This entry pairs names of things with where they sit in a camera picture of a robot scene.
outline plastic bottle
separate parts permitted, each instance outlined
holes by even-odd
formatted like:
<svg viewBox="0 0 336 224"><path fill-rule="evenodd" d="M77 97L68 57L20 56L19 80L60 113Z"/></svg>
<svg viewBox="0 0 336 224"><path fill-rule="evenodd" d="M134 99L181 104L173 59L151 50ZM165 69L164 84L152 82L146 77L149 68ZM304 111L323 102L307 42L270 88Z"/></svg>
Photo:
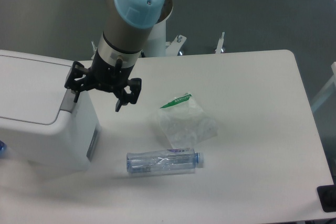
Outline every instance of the plastic bottle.
<svg viewBox="0 0 336 224"><path fill-rule="evenodd" d="M0 157L5 152L7 145L4 142L0 141Z"/></svg>
<svg viewBox="0 0 336 224"><path fill-rule="evenodd" d="M145 153L127 153L129 173L165 174L170 171L186 172L203 163L203 154L192 148L172 149Z"/></svg>

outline plastic bag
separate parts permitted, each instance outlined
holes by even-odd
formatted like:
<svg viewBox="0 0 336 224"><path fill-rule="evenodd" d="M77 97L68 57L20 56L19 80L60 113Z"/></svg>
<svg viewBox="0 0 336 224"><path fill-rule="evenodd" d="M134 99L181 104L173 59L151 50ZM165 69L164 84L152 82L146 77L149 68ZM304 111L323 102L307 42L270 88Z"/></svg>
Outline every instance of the plastic bag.
<svg viewBox="0 0 336 224"><path fill-rule="evenodd" d="M190 93L162 106L158 120L173 148L191 148L215 136L218 130L216 121L207 116Z"/></svg>

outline white table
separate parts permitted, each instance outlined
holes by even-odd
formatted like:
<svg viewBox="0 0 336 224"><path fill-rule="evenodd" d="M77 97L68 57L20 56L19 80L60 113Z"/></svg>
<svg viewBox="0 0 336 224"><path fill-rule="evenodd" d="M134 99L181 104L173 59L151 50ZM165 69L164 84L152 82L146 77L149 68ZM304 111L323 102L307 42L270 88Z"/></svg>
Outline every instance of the white table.
<svg viewBox="0 0 336 224"><path fill-rule="evenodd" d="M86 172L0 159L0 223L271 223L336 217L316 188L332 184L293 54L289 51L139 59L137 105L114 112L90 92L102 125ZM127 152L169 148L156 110L191 91L219 124L195 146L195 174L130 178Z"/></svg>

